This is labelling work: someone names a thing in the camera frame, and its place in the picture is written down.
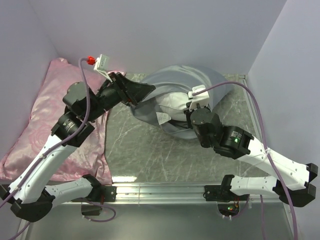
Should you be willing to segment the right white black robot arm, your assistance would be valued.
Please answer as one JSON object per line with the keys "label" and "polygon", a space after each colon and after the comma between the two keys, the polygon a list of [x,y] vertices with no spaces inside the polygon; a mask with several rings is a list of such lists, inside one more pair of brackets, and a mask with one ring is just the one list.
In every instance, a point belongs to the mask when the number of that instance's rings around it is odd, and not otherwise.
{"label": "right white black robot arm", "polygon": [[216,154],[250,164],[267,173],[264,177],[243,177],[227,174],[219,185],[206,185],[207,201],[228,203],[245,200],[249,195],[278,195],[288,204],[302,208],[315,200],[317,188],[312,185],[318,175],[318,166],[301,164],[280,153],[265,149],[251,133],[244,129],[221,123],[219,116],[209,107],[186,104],[183,111],[187,124],[194,130],[203,148],[212,148]]}

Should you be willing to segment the white pillow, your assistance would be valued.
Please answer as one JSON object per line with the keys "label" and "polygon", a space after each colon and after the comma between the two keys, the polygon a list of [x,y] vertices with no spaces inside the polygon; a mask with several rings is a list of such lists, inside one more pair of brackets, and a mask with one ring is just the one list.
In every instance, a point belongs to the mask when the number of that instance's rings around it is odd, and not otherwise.
{"label": "white pillow", "polygon": [[186,115],[184,110],[187,108],[189,102],[188,95],[183,92],[170,92],[158,95],[155,101],[161,111],[169,115],[171,120],[186,122]]}

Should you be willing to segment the grey satin pillowcase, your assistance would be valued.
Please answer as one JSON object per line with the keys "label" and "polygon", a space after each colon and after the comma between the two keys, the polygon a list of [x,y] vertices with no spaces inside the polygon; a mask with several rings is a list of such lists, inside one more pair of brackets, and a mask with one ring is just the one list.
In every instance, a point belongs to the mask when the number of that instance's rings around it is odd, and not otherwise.
{"label": "grey satin pillowcase", "polygon": [[205,66],[171,65],[147,75],[140,81],[154,85],[156,89],[136,107],[131,107],[130,111],[137,120],[159,127],[175,138],[192,140],[197,136],[188,128],[187,121],[171,120],[168,114],[161,111],[156,97],[173,92],[188,95],[193,87],[205,85],[207,89],[226,81],[222,74]]}

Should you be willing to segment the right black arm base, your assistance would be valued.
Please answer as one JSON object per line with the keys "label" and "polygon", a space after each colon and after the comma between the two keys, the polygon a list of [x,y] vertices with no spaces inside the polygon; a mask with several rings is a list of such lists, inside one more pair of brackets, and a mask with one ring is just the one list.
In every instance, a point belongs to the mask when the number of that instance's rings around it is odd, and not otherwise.
{"label": "right black arm base", "polygon": [[239,217],[250,205],[249,194],[237,195],[231,192],[232,180],[235,177],[233,174],[228,174],[223,177],[220,185],[205,185],[202,195],[206,202],[217,202],[221,217],[230,221]]}

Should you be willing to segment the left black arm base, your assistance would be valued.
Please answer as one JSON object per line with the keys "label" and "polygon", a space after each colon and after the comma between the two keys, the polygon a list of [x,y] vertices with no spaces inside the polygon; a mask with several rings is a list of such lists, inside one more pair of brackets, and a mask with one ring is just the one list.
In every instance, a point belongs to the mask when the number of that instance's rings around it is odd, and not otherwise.
{"label": "left black arm base", "polygon": [[[105,185],[100,188],[100,190],[89,197],[86,198],[89,202],[104,204],[104,203],[113,203],[116,201],[117,187],[113,185]],[[101,206],[95,205],[82,205],[81,213],[86,217],[95,217],[99,216],[103,211]]]}

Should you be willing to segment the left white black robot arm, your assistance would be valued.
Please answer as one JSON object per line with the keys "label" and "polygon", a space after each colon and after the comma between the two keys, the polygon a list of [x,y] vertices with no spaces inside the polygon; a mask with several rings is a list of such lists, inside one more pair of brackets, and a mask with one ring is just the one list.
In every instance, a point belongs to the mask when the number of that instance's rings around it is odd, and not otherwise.
{"label": "left white black robot arm", "polygon": [[70,85],[62,99],[64,114],[26,170],[12,183],[0,186],[1,199],[11,205],[16,217],[30,223],[41,220],[65,202],[100,201],[104,188],[91,174],[58,185],[48,185],[48,182],[94,131],[92,123],[97,118],[119,103],[136,107],[155,89],[152,84],[131,81],[119,72],[109,73],[97,93],[86,81]]}

